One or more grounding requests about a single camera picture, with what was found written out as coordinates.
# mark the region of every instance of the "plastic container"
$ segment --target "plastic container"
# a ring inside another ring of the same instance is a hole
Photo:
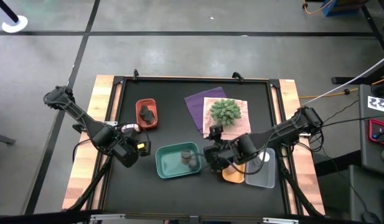
[[[197,160],[197,167],[193,170],[187,164],[182,163],[180,154],[185,149],[190,150],[192,157]],[[196,154],[200,154],[200,151],[197,145],[192,142],[160,147],[156,151],[157,174],[163,179],[168,179],[199,172],[202,168],[202,162],[200,155]]]
[[[246,164],[236,165],[236,166],[237,166],[237,169],[239,169],[241,171],[245,171],[245,169],[246,169]],[[236,171],[232,174],[229,174],[226,169],[223,169],[222,170],[222,177],[229,182],[233,182],[233,183],[237,183],[237,184],[244,182],[244,175],[239,173],[238,171]]]
[[[261,171],[253,175],[246,175],[246,184],[254,185],[257,187],[274,187],[274,174],[276,168],[276,158],[274,150],[267,148],[266,152],[269,154],[269,161],[265,162]],[[258,169],[256,161],[248,161],[246,165],[246,172],[253,172]]]
[[[154,115],[154,121],[152,124],[147,124],[142,118],[139,116],[139,111],[141,110],[142,105],[146,105],[148,110],[151,110]],[[157,117],[157,108],[156,101],[154,99],[144,99],[136,102],[136,122],[144,129],[155,128],[158,123]]]

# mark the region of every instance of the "teal bowl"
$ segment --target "teal bowl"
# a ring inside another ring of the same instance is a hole
[[[183,150],[190,150],[191,155],[200,154],[199,148],[193,142],[173,144],[160,147],[156,151],[157,173],[163,179],[194,174],[202,168],[200,155],[196,156],[197,169],[190,170],[188,165],[182,163],[180,154]]]

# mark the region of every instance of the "cable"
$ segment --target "cable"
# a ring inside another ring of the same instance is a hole
[[[366,117],[366,118],[348,119],[348,120],[343,120],[343,121],[338,121],[338,122],[333,122],[333,123],[330,123],[330,124],[327,124],[327,125],[323,125],[322,128],[324,128],[324,127],[328,127],[328,126],[333,125],[333,124],[340,124],[340,123],[345,123],[345,122],[350,122],[350,121],[360,121],[360,120],[363,120],[363,119],[381,118],[381,117],[384,117],[384,115],[380,115],[380,116],[371,116],[371,117]]]
[[[323,121],[323,123],[326,123],[326,121],[332,119],[333,117],[335,117],[337,114],[343,112],[345,109],[347,109],[348,107],[351,107],[352,105],[356,104],[356,102],[358,102],[359,100],[355,100],[353,103],[351,103],[350,105],[346,106],[345,108],[343,108],[342,110],[336,112],[335,114],[333,114],[333,116],[331,116],[330,118],[327,118],[325,121]]]
[[[315,98],[312,99],[312,100],[309,100],[308,102],[304,103],[304,105],[306,105],[306,104],[308,104],[308,103],[310,103],[310,102],[313,102],[313,101],[319,99],[319,98],[322,97],[322,96],[325,96],[325,95],[327,95],[327,94],[329,94],[329,93],[332,93],[333,91],[336,91],[336,90],[338,90],[339,88],[342,88],[343,86],[348,85],[349,83],[352,83],[352,82],[355,81],[356,79],[358,79],[358,78],[360,78],[360,77],[362,77],[362,76],[364,76],[364,75],[370,73],[375,67],[377,67],[379,64],[381,64],[381,63],[383,63],[383,62],[384,62],[384,58],[381,59],[379,62],[377,62],[375,65],[373,65],[371,68],[369,68],[368,70],[366,70],[365,72],[363,72],[362,74],[358,75],[357,77],[355,77],[355,78],[351,79],[350,81],[348,81],[348,82],[342,84],[341,86],[335,87],[334,89],[332,89],[332,90],[330,90],[330,91],[328,91],[328,92],[326,92],[326,93],[324,93],[324,94],[322,94],[322,95],[320,95],[320,96],[318,96],[318,97],[315,97]]]
[[[371,85],[376,85],[376,84],[379,84],[380,82],[384,82],[384,78],[377,81],[377,82],[373,82]],[[352,92],[352,91],[358,91],[358,88],[353,88],[351,90],[349,90],[349,92]],[[327,95],[324,95],[323,97],[328,97],[328,96],[340,96],[340,95],[346,95],[345,91],[344,92],[340,92],[340,93],[332,93],[332,94],[327,94]],[[300,96],[298,98],[300,99],[311,99],[311,98],[316,98],[318,96]]]
[[[312,143],[314,143],[314,142],[316,142],[316,141],[320,141],[319,147],[316,147],[316,148],[314,148],[314,149],[311,149],[311,148],[310,148],[312,152],[319,152],[319,151],[321,150],[323,144],[324,144],[324,135],[323,135],[323,131],[320,130],[319,133],[317,133],[317,134],[315,134],[315,135],[313,136],[313,137],[315,137],[315,141],[313,141],[313,142],[309,142],[309,144],[312,144]]]
[[[305,145],[305,144],[302,143],[302,142],[297,142],[297,144],[300,144],[300,145],[304,146],[304,147],[305,147],[306,149],[308,149],[309,151],[311,150],[311,148],[310,148],[309,146]]]
[[[89,141],[91,139],[86,139],[84,141],[80,141],[79,143],[77,143],[75,146],[74,146],[74,149],[73,149],[73,163],[74,163],[74,160],[75,160],[75,151],[77,150],[77,148],[81,145],[81,144],[84,144],[86,143],[87,141]]]
[[[280,150],[281,157],[289,158],[293,154],[293,152],[294,152],[294,146],[289,146],[289,145],[286,145],[286,144],[283,144],[283,143],[281,145],[284,146],[284,147],[290,147],[291,148],[290,153],[288,155],[283,155],[282,150]]]
[[[352,190],[354,191],[355,195],[359,198],[360,202],[362,203],[362,205],[363,205],[363,207],[364,207],[364,209],[365,209],[365,212],[367,212],[368,209],[367,209],[366,203],[365,203],[365,201],[363,200],[363,198],[358,194],[358,192],[357,192],[357,191],[355,190],[355,188],[352,186],[351,182],[350,182],[344,175],[342,175],[342,174],[340,173],[340,170],[339,170],[339,168],[337,167],[337,164],[334,162],[334,160],[333,160],[329,155],[327,155],[327,153],[326,153],[326,151],[324,150],[324,147],[323,147],[323,146],[322,146],[322,149],[323,149],[323,153],[324,153],[324,155],[325,155],[327,158],[329,158],[330,161],[332,161],[332,163],[334,164],[334,167],[335,167],[335,170],[337,171],[337,173],[338,173],[342,178],[344,178],[345,181],[348,182],[348,184],[350,185],[350,187],[351,187]]]
[[[325,7],[327,7],[330,3],[332,3],[333,0],[330,0],[326,5],[322,6],[320,9],[315,10],[315,11],[313,11],[313,12],[309,12],[309,11],[308,11],[308,9],[307,9],[307,8],[308,8],[308,3],[306,3],[305,0],[302,0],[302,2],[303,2],[302,7],[305,9],[305,12],[308,13],[309,15],[311,15],[311,14],[315,14],[315,13],[317,13],[317,12],[323,10],[323,9],[324,9]]]

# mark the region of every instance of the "clear plastic tray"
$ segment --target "clear plastic tray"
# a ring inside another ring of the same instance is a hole
[[[271,148],[266,149],[266,153],[269,154],[269,161],[265,162],[261,171],[253,175],[246,175],[245,182],[249,185],[257,187],[274,187],[274,174],[276,169],[276,158],[274,150]],[[246,172],[253,172],[258,169],[258,163],[256,161],[247,162]]]

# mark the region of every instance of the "small cup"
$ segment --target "small cup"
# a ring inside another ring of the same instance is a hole
[[[196,158],[191,158],[190,160],[189,160],[189,163],[188,163],[188,165],[189,165],[189,169],[190,170],[196,170],[197,169],[197,159]]]
[[[192,155],[190,153],[190,150],[185,149],[180,152],[180,159],[182,160],[182,163],[187,165],[192,158]]]

